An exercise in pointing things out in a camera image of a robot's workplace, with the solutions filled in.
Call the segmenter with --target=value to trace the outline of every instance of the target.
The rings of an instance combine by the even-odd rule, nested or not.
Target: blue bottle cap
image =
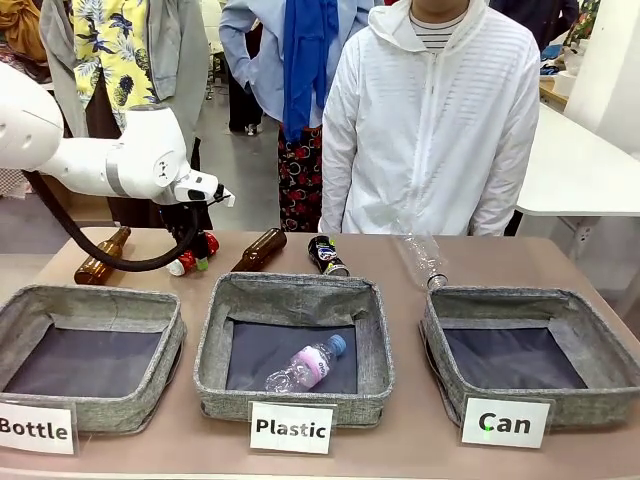
[[[347,342],[340,335],[332,335],[328,343],[329,347],[336,353],[336,357],[342,355],[347,349]]]

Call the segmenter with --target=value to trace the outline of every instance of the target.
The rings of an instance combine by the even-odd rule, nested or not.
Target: label sign
[[[73,455],[71,410],[0,403],[0,446]]]
[[[329,453],[333,410],[253,403],[251,448]]]
[[[548,403],[470,398],[462,427],[462,443],[540,448]]]

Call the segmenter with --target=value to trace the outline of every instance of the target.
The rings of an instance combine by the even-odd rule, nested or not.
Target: red floral pants
[[[317,232],[322,208],[322,127],[305,129],[299,142],[278,135],[280,226],[287,232]]]

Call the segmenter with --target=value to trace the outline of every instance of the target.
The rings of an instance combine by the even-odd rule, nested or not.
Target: hood
[[[426,48],[416,36],[409,20],[412,0],[400,0],[390,7],[375,7],[369,13],[369,26],[380,38],[408,52],[424,52]],[[485,0],[470,0],[467,14],[443,52],[453,52],[461,48],[473,37],[487,12]]]

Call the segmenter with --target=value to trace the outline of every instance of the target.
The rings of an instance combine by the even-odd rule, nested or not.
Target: white hooded jacket
[[[347,42],[323,119],[325,233],[500,235],[539,110],[531,33],[471,0],[441,53],[376,7]]]

